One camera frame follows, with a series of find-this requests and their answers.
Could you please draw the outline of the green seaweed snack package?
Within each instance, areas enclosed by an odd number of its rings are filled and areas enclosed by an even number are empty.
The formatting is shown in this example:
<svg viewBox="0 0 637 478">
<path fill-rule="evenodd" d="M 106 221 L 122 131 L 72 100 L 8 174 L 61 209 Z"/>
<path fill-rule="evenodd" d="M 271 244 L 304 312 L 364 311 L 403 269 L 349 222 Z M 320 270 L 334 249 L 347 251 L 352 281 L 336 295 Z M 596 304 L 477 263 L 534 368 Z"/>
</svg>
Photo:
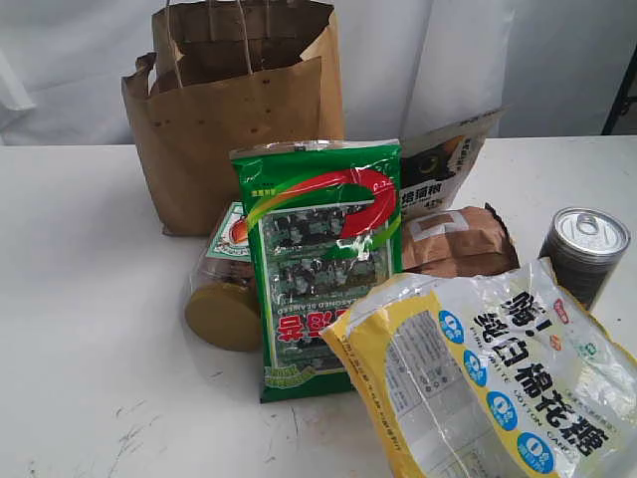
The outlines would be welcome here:
<svg viewBox="0 0 637 478">
<path fill-rule="evenodd" d="M 402 269 L 398 140 L 308 140 L 238 149 L 265 339 L 262 402 L 347 391 L 322 333 Z"/>
</svg>

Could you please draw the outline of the brown paper shopping bag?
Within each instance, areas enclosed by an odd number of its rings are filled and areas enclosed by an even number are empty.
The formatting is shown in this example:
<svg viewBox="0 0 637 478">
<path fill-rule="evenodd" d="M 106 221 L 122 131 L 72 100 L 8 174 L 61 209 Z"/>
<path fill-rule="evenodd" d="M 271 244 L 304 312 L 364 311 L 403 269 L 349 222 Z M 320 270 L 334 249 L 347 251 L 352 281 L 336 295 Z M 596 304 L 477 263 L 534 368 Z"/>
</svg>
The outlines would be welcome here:
<svg viewBox="0 0 637 478">
<path fill-rule="evenodd" d="M 121 81 L 165 233 L 205 236 L 240 195 L 229 154 L 344 136 L 335 9 L 318 1 L 167 3 Z"/>
</svg>

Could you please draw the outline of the yellow white marshmallow bag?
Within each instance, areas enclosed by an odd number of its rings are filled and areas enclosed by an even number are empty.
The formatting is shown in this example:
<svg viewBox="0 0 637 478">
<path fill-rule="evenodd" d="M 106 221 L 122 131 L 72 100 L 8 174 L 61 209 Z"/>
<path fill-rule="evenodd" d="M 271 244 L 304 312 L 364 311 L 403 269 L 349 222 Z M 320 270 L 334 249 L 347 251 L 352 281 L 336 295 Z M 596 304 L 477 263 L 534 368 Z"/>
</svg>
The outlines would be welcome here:
<svg viewBox="0 0 637 478">
<path fill-rule="evenodd" d="M 492 277 L 398 274 L 322 337 L 396 477 L 623 477 L 636 362 L 538 259 Z"/>
</svg>

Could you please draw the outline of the clear almond jar gold lid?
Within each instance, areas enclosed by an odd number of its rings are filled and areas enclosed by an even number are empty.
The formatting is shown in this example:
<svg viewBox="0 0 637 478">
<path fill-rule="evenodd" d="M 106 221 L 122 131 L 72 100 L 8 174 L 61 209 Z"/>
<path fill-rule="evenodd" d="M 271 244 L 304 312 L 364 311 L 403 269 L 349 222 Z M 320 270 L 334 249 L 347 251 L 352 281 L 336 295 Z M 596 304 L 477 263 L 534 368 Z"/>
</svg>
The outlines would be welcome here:
<svg viewBox="0 0 637 478">
<path fill-rule="evenodd" d="M 262 342 L 260 305 L 243 204 L 227 205 L 188 280 L 186 324 L 224 350 L 252 352 Z"/>
</svg>

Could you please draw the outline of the cat food pouch black cat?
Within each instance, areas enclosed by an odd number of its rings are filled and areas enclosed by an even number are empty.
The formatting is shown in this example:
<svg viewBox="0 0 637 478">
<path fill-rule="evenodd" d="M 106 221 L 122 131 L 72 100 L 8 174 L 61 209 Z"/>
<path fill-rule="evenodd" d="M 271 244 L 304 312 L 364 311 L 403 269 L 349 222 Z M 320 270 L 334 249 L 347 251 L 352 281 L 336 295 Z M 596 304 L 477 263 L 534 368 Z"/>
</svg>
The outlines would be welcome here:
<svg viewBox="0 0 637 478">
<path fill-rule="evenodd" d="M 506 111 L 505 108 L 487 111 L 400 140 L 403 220 L 450 207 L 489 132 Z"/>
</svg>

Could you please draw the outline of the crumpled brown paper pouch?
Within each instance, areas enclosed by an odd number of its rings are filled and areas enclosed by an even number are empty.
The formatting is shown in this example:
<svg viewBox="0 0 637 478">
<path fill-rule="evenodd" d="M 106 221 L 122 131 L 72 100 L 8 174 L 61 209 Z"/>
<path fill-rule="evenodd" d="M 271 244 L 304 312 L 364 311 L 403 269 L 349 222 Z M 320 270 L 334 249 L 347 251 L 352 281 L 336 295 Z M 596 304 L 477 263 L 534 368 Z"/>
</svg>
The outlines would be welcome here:
<svg viewBox="0 0 637 478">
<path fill-rule="evenodd" d="M 519 266 L 506 224 L 490 204 L 420 216 L 402 226 L 405 272 L 440 278 L 496 276 Z"/>
</svg>

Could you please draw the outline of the dark can pull-tab lid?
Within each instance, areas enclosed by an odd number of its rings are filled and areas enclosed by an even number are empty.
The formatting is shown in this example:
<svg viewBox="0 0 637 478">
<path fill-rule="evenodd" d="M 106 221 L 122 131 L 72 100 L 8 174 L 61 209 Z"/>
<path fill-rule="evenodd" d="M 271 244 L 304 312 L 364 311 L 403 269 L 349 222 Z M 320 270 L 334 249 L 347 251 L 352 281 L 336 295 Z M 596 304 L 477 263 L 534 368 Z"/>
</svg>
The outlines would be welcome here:
<svg viewBox="0 0 637 478">
<path fill-rule="evenodd" d="M 614 216 L 566 207 L 554 214 L 538 255 L 550 260 L 557 283 L 590 310 L 630 241 L 629 229 Z"/>
</svg>

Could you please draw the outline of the black metal frame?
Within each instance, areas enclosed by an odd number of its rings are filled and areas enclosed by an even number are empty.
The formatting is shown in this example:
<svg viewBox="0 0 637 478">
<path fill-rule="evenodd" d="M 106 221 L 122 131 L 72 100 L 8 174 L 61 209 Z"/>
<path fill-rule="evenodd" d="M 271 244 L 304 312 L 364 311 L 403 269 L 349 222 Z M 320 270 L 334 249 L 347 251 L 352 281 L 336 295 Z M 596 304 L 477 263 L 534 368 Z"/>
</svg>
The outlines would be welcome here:
<svg viewBox="0 0 637 478">
<path fill-rule="evenodd" d="M 602 135 L 636 133 L 636 2 L 603 1 L 602 73 L 607 111 Z"/>
</svg>

